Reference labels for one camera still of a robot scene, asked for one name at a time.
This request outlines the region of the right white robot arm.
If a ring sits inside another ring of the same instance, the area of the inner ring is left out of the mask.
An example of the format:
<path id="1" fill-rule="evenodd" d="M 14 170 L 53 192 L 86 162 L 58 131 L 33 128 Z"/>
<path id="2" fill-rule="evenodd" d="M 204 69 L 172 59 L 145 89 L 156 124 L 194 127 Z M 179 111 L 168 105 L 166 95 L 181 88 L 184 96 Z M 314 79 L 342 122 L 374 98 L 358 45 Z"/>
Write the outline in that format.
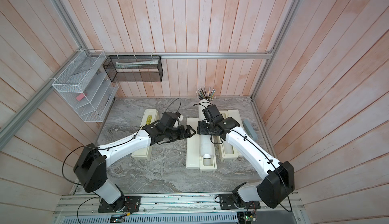
<path id="1" fill-rule="evenodd" d="M 244 182 L 233 190 L 238 207 L 261 201 L 274 209 L 289 199 L 295 190 L 294 167 L 288 161 L 282 163 L 258 146 L 234 118 L 224 118 L 216 105 L 200 109 L 198 134 L 210 138 L 218 136 L 223 144 L 235 147 L 260 176 L 261 182 Z"/>

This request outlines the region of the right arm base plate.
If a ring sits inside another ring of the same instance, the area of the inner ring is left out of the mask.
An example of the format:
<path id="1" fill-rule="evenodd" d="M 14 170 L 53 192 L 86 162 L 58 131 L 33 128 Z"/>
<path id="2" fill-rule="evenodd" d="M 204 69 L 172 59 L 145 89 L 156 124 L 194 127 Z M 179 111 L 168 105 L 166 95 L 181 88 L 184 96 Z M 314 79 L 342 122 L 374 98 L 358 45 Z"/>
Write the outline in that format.
<path id="1" fill-rule="evenodd" d="M 261 209 L 259 201 L 243 201 L 237 194 L 219 194 L 214 198 L 214 201 L 220 205 L 222 210 L 258 210 Z"/>

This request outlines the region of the thick plastic wrap roll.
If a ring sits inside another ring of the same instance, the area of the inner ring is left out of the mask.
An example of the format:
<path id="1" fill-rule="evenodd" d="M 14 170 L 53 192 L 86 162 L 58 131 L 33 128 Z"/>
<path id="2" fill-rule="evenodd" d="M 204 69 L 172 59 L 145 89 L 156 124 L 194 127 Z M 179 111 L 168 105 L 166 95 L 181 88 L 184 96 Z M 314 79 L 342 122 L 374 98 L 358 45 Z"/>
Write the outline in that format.
<path id="1" fill-rule="evenodd" d="M 202 112 L 211 103 L 207 100 L 201 100 L 198 105 L 199 120 L 206 121 L 204 113 Z M 212 165 L 212 158 L 214 156 L 214 145 L 210 140 L 209 135 L 200 135 L 200 156 L 203 157 L 204 165 Z"/>

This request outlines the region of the cream dispenser lid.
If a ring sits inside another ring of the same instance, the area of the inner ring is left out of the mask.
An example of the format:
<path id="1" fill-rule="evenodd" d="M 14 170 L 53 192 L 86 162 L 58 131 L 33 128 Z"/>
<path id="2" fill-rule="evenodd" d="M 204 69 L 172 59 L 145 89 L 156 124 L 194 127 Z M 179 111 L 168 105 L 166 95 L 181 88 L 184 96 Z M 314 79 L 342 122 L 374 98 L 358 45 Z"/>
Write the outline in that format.
<path id="1" fill-rule="evenodd" d="M 228 110 L 228 115 L 232 117 L 235 121 L 237 121 L 240 127 L 243 126 L 241 115 L 237 109 Z"/>
<path id="2" fill-rule="evenodd" d="M 186 168 L 200 168 L 200 142 L 197 134 L 198 118 L 188 118 L 187 124 L 195 131 L 195 134 L 186 142 Z"/>

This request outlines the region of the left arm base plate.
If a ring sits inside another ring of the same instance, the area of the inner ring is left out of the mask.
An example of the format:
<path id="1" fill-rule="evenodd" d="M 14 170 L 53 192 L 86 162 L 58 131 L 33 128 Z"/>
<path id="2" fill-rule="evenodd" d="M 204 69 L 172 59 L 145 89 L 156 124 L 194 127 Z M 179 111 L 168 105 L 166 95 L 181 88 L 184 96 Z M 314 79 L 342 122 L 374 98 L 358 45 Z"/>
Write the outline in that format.
<path id="1" fill-rule="evenodd" d="M 108 204 L 104 199 L 101 198 L 98 213 L 138 212 L 140 201 L 141 196 L 122 196 L 113 204 Z"/>

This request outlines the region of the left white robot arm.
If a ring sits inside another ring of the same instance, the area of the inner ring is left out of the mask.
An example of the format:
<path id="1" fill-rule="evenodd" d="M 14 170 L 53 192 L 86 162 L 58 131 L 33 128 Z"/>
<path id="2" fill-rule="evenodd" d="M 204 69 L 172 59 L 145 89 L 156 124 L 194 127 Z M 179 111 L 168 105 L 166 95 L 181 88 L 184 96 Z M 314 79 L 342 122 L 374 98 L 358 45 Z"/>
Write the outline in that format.
<path id="1" fill-rule="evenodd" d="M 94 193 L 108 205 L 124 206 L 125 196 L 107 177 L 107 168 L 133 152 L 155 144 L 172 143 L 191 138 L 196 131 L 180 125 L 179 112 L 165 112 L 160 120 L 140 127 L 136 133 L 102 146 L 84 147 L 74 173 L 87 193 Z"/>

